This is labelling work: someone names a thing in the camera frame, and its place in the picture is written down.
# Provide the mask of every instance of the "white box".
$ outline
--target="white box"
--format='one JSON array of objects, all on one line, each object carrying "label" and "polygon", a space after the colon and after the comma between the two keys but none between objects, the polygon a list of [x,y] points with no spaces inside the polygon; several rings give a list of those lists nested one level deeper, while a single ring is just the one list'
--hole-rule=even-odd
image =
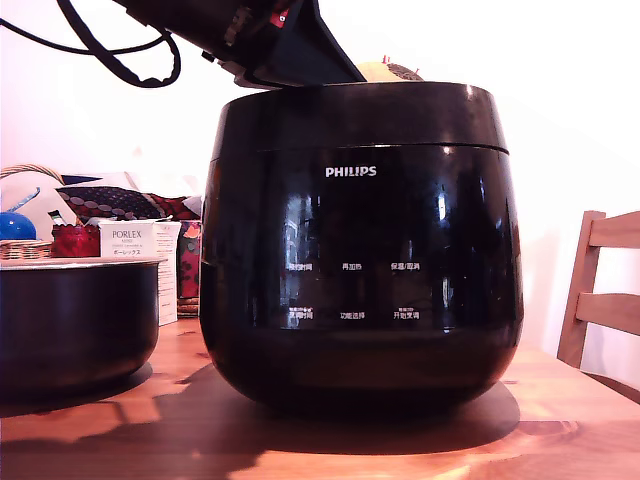
[{"label": "white box", "polygon": [[160,325],[178,320],[176,254],[180,222],[133,220],[100,222],[100,256],[106,258],[161,257],[158,267]]}]

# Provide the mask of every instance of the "black rice cooker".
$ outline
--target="black rice cooker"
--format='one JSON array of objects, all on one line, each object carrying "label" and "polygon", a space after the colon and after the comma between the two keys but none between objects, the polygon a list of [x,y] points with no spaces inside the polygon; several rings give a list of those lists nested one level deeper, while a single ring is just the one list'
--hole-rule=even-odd
[{"label": "black rice cooker", "polygon": [[513,358],[518,223],[485,90],[359,83],[235,100],[203,218],[204,338],[252,399],[427,412],[482,394]]}]

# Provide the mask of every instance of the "rice cooker lid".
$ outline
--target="rice cooker lid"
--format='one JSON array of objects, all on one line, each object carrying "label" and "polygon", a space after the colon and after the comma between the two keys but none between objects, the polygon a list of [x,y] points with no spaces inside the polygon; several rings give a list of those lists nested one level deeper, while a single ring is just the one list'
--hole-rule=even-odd
[{"label": "rice cooker lid", "polygon": [[222,112],[214,159],[243,153],[375,145],[469,145],[508,153],[493,96],[440,82],[286,88]]}]

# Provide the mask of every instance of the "philips logo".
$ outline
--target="philips logo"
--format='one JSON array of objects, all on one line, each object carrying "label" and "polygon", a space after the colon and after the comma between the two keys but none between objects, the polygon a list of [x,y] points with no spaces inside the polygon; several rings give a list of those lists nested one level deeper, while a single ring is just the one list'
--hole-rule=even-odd
[{"label": "philips logo", "polygon": [[377,167],[327,167],[325,176],[327,178],[338,177],[375,177],[378,172]]}]

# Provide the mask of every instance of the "black pot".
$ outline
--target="black pot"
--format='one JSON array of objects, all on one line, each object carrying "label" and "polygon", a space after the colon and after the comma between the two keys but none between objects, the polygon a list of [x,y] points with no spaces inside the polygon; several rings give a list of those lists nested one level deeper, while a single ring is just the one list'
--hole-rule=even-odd
[{"label": "black pot", "polygon": [[0,397],[80,393],[142,367],[158,339],[158,263],[3,261]]},{"label": "black pot", "polygon": [[201,275],[209,352],[250,398],[424,411],[483,393],[510,363],[523,319],[492,96],[405,82],[230,103]]}]

